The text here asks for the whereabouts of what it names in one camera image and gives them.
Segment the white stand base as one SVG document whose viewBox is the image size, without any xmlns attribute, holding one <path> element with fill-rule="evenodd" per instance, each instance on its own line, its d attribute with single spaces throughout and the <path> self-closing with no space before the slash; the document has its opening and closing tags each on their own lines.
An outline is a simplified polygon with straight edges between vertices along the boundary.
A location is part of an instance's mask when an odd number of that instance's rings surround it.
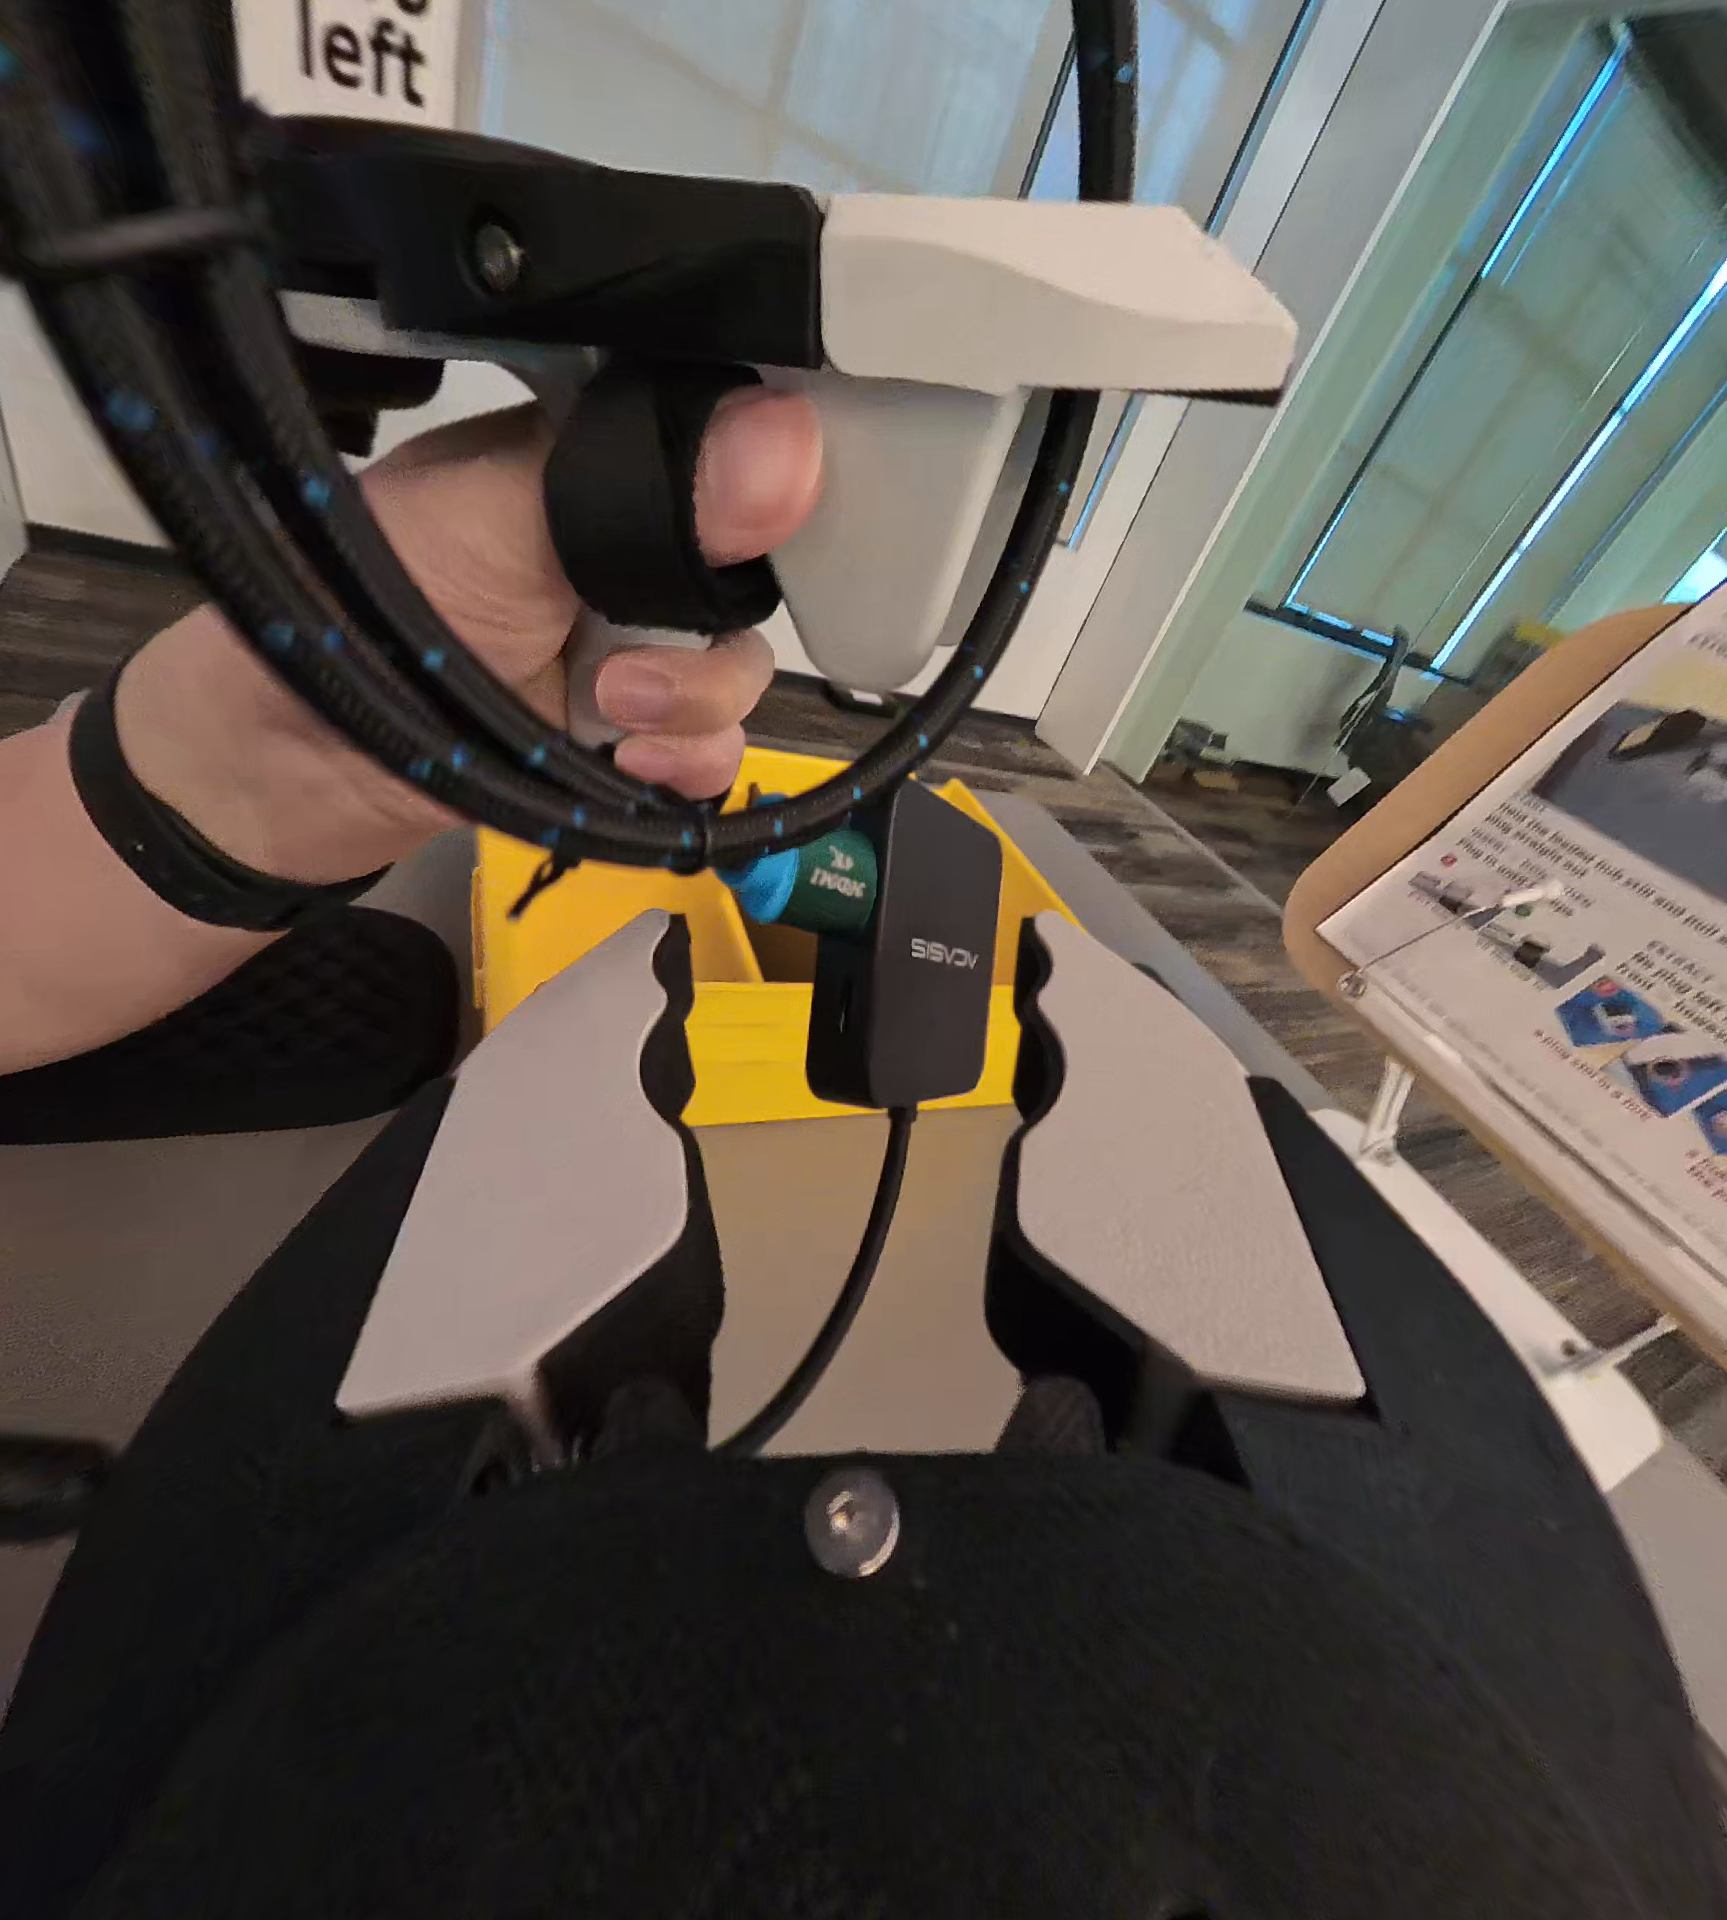
<svg viewBox="0 0 1727 1920">
<path fill-rule="evenodd" d="M 1484 1309 L 1602 1493 L 1664 1453 L 1667 1429 L 1639 1393 L 1420 1172 L 1386 1149 L 1371 1150 L 1362 1119 L 1332 1108 L 1315 1110 L 1313 1119 Z"/>
</svg>

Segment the person's left hand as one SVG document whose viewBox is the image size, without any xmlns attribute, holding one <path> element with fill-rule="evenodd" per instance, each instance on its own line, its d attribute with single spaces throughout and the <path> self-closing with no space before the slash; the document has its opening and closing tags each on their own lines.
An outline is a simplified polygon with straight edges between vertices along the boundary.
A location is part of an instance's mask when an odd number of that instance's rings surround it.
<svg viewBox="0 0 1727 1920">
<path fill-rule="evenodd" d="M 419 434 L 371 463 L 367 505 L 434 610 L 545 720 L 567 719 L 562 650 L 581 612 L 542 505 L 556 424 L 542 403 Z M 771 555 L 822 492 L 822 428 L 805 396 L 738 389 L 707 419 L 694 522 L 707 563 Z M 198 694 L 217 722 L 221 768 L 178 810 L 257 872 L 347 878 L 415 851 L 451 817 L 338 741 L 235 640 L 205 640 L 240 691 Z M 746 719 L 775 657 L 746 629 L 707 648 L 613 652 L 592 703 L 618 729 L 614 761 L 688 799 L 724 795 L 746 746 Z"/>
</svg>

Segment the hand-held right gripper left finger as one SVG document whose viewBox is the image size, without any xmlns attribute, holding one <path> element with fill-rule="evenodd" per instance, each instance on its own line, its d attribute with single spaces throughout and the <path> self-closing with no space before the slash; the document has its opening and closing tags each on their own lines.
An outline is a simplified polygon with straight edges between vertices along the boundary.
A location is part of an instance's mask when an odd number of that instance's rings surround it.
<svg viewBox="0 0 1727 1920">
<path fill-rule="evenodd" d="M 638 917 L 451 1078 L 338 1384 L 350 1423 L 470 1402 L 581 1436 L 633 1367 L 600 1330 L 707 1213 L 683 1127 L 688 926 Z"/>
</svg>

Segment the black wristband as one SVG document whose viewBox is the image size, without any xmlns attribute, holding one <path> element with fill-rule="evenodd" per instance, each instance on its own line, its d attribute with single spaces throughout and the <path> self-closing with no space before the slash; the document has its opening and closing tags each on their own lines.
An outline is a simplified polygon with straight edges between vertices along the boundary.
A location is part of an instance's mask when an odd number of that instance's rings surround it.
<svg viewBox="0 0 1727 1920">
<path fill-rule="evenodd" d="M 132 773 L 117 724 L 114 666 L 73 709 L 66 761 L 92 829 L 156 900 L 180 918 L 229 930 L 280 934 L 311 914 L 347 906 L 386 868 L 341 880 L 264 874 L 204 837 Z"/>
</svg>

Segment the black braided cable green plug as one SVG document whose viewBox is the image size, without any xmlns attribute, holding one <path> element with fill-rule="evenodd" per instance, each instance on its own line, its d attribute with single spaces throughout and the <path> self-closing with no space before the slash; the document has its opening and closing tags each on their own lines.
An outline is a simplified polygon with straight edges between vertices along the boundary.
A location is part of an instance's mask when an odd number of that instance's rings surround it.
<svg viewBox="0 0 1727 1920">
<path fill-rule="evenodd" d="M 1047 396 L 1009 536 L 939 682 L 754 822 L 622 773 L 503 691 L 395 556 L 278 309 L 226 3 L 0 3 L 0 273 L 236 642 L 379 770 L 536 849 L 520 921 L 581 863 L 681 876 L 796 851 L 908 782 L 1005 657 L 1098 396 Z"/>
</svg>

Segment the instruction sheet on wooden board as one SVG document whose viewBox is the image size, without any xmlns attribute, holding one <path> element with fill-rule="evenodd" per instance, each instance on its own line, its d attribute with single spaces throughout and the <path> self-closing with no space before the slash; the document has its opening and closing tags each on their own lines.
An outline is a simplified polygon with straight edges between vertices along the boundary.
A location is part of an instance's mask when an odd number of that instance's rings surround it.
<svg viewBox="0 0 1727 1920">
<path fill-rule="evenodd" d="M 1727 579 L 1528 666 L 1310 864 L 1283 937 L 1727 1374 Z"/>
</svg>

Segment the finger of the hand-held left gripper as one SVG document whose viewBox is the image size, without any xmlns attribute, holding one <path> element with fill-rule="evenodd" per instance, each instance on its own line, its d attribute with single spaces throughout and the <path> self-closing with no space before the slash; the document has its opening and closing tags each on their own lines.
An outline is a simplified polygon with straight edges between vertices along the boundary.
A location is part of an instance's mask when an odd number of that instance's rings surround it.
<svg viewBox="0 0 1727 1920">
<path fill-rule="evenodd" d="M 782 602 L 806 650 L 939 650 L 994 577 L 1050 394 L 1271 399 L 1297 327 L 1174 205 L 834 195 L 820 343 L 775 369 L 825 448 Z"/>
</svg>

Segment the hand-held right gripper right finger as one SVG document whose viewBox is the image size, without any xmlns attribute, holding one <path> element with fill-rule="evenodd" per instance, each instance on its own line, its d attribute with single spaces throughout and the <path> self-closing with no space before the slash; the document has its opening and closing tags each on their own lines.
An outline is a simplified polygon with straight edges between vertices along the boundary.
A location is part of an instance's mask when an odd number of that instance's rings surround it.
<svg viewBox="0 0 1727 1920">
<path fill-rule="evenodd" d="M 1252 1078 L 1184 1000 L 1067 917 L 1021 926 L 995 1251 L 1137 1356 L 1209 1387 L 1352 1406 L 1364 1372 Z"/>
</svg>

